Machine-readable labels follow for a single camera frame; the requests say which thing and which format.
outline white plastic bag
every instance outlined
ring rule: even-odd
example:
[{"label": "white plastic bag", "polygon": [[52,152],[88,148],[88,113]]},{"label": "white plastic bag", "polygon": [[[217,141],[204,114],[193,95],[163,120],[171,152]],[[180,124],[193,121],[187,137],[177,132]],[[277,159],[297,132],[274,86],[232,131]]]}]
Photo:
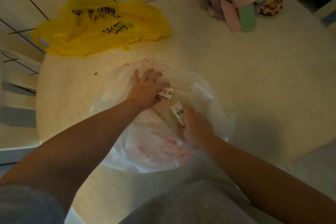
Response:
[{"label": "white plastic bag", "polygon": [[132,87],[131,77],[135,69],[141,76],[149,68],[162,72],[157,82],[170,82],[174,94],[170,102],[162,100],[152,109],[142,112],[125,129],[102,162],[111,168],[137,173],[162,171],[179,167],[202,154],[177,129],[179,122],[170,106],[178,101],[202,113],[212,123],[216,135],[226,141],[235,128],[235,115],[223,110],[215,90],[204,78],[153,59],[127,63],[110,72],[102,97],[90,116],[124,101]]}]

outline yellow plastic bag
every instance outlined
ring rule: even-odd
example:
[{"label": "yellow plastic bag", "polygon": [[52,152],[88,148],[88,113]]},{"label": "yellow plastic bag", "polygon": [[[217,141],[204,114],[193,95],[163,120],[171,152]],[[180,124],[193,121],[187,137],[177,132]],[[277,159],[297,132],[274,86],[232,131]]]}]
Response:
[{"label": "yellow plastic bag", "polygon": [[[61,10],[58,20],[38,26],[31,36],[48,53],[86,56],[128,44],[171,36],[168,21],[156,7],[141,2],[73,0]],[[40,43],[40,37],[50,45]]]}]

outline person's right arm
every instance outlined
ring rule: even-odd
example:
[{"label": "person's right arm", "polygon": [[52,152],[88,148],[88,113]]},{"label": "person's right arm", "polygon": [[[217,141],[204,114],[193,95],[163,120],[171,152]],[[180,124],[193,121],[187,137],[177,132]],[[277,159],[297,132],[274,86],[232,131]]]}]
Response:
[{"label": "person's right arm", "polygon": [[336,202],[281,169],[217,137],[212,125],[183,106],[184,137],[199,145],[235,182],[252,205],[284,223],[333,223]]}]

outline person's left hand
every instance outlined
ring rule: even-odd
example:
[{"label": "person's left hand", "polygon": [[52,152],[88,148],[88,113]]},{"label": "person's left hand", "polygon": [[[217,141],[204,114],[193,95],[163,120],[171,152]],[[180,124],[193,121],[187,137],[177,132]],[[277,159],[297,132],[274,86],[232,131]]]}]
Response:
[{"label": "person's left hand", "polygon": [[154,72],[154,69],[147,69],[139,79],[138,70],[134,71],[132,79],[132,88],[127,98],[139,105],[142,111],[151,108],[160,98],[157,95],[170,86],[168,82],[155,83],[155,80],[162,76],[161,72]]}]

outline person's left arm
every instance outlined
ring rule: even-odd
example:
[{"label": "person's left arm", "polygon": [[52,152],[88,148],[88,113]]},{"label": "person's left arm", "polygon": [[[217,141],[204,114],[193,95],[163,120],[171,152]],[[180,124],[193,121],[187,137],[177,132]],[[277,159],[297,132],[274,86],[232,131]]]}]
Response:
[{"label": "person's left arm", "polygon": [[128,98],[103,112],[83,120],[52,137],[31,152],[1,179],[0,186],[27,185],[45,191],[69,211],[77,190],[102,162],[120,134],[159,99],[157,94],[169,83],[155,83],[160,72],[148,69],[132,77]]}]

